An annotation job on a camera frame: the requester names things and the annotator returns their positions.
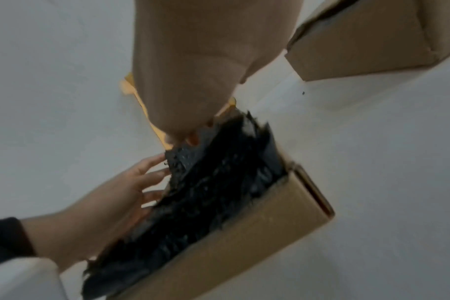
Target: black plastic liner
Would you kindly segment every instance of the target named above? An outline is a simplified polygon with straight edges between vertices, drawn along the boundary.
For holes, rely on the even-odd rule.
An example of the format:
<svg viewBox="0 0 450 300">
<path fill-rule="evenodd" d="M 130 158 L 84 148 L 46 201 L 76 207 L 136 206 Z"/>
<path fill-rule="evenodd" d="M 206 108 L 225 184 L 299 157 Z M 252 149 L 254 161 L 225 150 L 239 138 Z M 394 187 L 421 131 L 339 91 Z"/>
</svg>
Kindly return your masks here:
<svg viewBox="0 0 450 300">
<path fill-rule="evenodd" d="M 111 296 L 220 229 L 286 174 L 270 128 L 239 114 L 201 133 L 199 147 L 166 152 L 170 190 L 131 235 L 86 270 L 85 300 Z"/>
</svg>

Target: white floor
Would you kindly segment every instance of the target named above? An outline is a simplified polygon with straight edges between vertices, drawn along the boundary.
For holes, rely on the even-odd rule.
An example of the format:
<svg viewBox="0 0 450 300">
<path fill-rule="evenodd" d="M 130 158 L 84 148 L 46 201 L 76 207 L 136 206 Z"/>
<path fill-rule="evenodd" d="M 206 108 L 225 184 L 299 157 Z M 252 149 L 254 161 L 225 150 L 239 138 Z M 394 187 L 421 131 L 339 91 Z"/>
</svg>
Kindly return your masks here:
<svg viewBox="0 0 450 300">
<path fill-rule="evenodd" d="M 132 15 L 131 1 L 0 0 L 0 217 L 61 209 L 162 150 L 118 89 Z M 337 216 L 200 299 L 450 299 L 450 59 L 314 83 L 277 68 L 240 105 Z M 81 269 L 63 275 L 71 299 Z"/>
</svg>

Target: yellow tool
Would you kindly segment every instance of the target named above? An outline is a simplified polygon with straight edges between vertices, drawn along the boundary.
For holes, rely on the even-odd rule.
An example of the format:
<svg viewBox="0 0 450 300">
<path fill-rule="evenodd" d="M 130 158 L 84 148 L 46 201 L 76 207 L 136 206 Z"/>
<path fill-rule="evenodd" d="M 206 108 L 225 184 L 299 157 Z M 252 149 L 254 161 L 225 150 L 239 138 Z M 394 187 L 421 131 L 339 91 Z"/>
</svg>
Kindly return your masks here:
<svg viewBox="0 0 450 300">
<path fill-rule="evenodd" d="M 121 91 L 123 91 L 123 94 L 125 94 L 125 95 L 133 94 L 136 97 L 136 100 L 142 107 L 142 111 L 144 112 L 146 117 L 148 117 L 146 106 L 144 105 L 143 101 L 137 94 L 136 87 L 135 87 L 135 81 L 133 79 L 133 75 L 131 72 L 129 72 L 125 76 L 124 80 L 121 80 L 120 87 L 121 87 Z M 234 97 L 232 97 L 228 100 L 228 103 L 217 113 L 217 116 L 219 116 L 221 113 L 226 111 L 228 108 L 234 107 L 234 106 L 236 106 L 236 99 Z M 154 126 L 151 122 L 149 122 L 149 124 L 151 124 L 152 130 L 154 130 L 154 132 L 156 133 L 157 137 L 159 138 L 162 145 L 164 146 L 164 149 L 170 150 L 172 148 L 172 145 L 166 143 L 166 141 L 165 141 L 166 134 L 164 132 L 162 132 L 159 128 Z"/>
</svg>

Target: cardboard box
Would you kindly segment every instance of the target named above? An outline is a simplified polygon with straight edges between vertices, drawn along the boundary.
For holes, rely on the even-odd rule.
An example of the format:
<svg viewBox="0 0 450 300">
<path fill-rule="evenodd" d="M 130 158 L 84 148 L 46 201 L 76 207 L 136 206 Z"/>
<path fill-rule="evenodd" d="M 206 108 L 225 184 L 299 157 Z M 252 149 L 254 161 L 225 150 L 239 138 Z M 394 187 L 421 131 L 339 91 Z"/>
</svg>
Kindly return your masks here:
<svg viewBox="0 0 450 300">
<path fill-rule="evenodd" d="M 306 81 L 431 65 L 450 55 L 450 0 L 325 0 L 287 50 Z"/>
<path fill-rule="evenodd" d="M 332 207 L 303 168 L 282 157 L 288 176 L 254 205 L 111 299 L 194 299 L 329 222 Z"/>
</svg>

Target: person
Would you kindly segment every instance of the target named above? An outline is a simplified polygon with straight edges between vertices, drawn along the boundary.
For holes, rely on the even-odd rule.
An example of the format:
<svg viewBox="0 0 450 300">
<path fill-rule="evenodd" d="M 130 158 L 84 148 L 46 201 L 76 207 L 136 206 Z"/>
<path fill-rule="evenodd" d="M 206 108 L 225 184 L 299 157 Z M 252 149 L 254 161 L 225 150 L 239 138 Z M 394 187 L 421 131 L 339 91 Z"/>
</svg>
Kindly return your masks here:
<svg viewBox="0 0 450 300">
<path fill-rule="evenodd" d="M 147 217 L 143 204 L 161 199 L 162 190 L 143 190 L 170 174 L 169 168 L 149 171 L 164 160 L 164 154 L 143 159 L 58 213 L 0 220 L 0 263 L 45 257 L 62 272 L 99 254 Z"/>
<path fill-rule="evenodd" d="M 196 144 L 239 83 L 284 49 L 303 0 L 135 0 L 133 77 L 150 121 L 173 144 Z M 0 262 L 40 256 L 65 270 L 98 254 L 147 217 L 143 192 L 169 174 L 147 158 L 65 210 L 0 220 Z"/>
</svg>

